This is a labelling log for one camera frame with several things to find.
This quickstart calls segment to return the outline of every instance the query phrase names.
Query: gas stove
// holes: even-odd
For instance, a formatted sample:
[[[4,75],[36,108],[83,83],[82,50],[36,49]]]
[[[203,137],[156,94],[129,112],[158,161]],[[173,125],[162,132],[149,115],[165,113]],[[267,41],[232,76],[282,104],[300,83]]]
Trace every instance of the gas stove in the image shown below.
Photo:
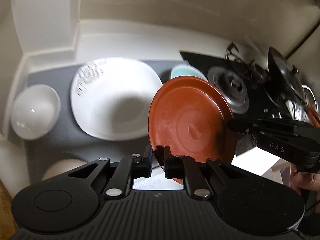
[[[286,105],[274,102],[266,92],[265,86],[267,87],[268,83],[253,84],[250,78],[243,78],[239,73],[235,73],[235,68],[240,73],[241,70],[245,71],[244,63],[186,51],[181,51],[180,54],[191,66],[208,77],[208,80],[225,96],[235,117],[291,119]]]

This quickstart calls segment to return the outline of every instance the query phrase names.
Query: gray mat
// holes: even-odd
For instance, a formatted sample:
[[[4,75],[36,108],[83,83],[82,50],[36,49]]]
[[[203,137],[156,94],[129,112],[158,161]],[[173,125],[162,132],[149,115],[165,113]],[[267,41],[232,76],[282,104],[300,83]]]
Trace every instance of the gray mat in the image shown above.
[[[171,69],[181,61],[146,61],[162,83],[169,79]],[[39,182],[46,169],[56,161],[76,158],[91,162],[107,157],[118,162],[124,156],[141,154],[147,144],[148,136],[123,142],[105,141],[94,138],[78,126],[73,117],[70,104],[70,87],[74,75],[81,66],[71,66],[34,73],[28,77],[28,85],[45,84],[52,87],[61,100],[61,114],[54,129],[35,141],[25,141],[29,176],[31,183]]]

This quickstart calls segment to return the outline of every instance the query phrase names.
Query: finger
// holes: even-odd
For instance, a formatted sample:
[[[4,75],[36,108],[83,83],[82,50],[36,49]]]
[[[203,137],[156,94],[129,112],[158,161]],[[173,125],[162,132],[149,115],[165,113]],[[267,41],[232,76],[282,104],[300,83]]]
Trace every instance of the finger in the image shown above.
[[[289,182],[293,182],[294,175],[289,174]]]
[[[296,175],[296,173],[297,173],[297,166],[291,163],[290,164],[290,175],[294,176],[294,175]]]
[[[292,188],[296,193],[301,195],[301,189],[299,187],[297,187],[293,182],[289,183],[289,187]]]
[[[320,191],[320,174],[298,172],[293,177],[293,183],[300,188],[312,191]]]

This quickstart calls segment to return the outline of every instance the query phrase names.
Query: stove top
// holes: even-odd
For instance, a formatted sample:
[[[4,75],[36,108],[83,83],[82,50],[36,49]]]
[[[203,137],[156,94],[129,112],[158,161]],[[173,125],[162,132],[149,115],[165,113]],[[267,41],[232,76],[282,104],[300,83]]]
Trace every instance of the stove top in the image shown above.
[[[184,60],[187,60],[191,66],[199,69],[206,77],[208,77],[209,69],[213,66],[232,70],[233,64],[237,69],[244,69],[243,63],[229,61],[224,58],[186,51],[181,51],[180,54]],[[273,116],[281,116],[282,118],[291,119],[286,106],[283,104],[274,104],[262,85],[253,86],[252,82],[245,79],[243,79],[243,82],[247,90],[249,107],[245,113],[234,112],[235,117],[267,119],[272,118]]]

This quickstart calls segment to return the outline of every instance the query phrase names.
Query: white plate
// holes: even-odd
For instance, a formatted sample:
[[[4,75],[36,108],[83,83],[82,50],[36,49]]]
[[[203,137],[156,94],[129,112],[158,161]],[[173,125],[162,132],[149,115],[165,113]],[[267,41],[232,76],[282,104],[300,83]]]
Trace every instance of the white plate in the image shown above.
[[[151,102],[161,86],[156,72],[141,61],[97,59],[73,78],[73,115],[93,137],[113,141],[143,137],[148,134]]]
[[[60,98],[53,88],[33,85],[20,93],[14,101],[12,128],[25,140],[38,139],[56,125],[60,109]]]

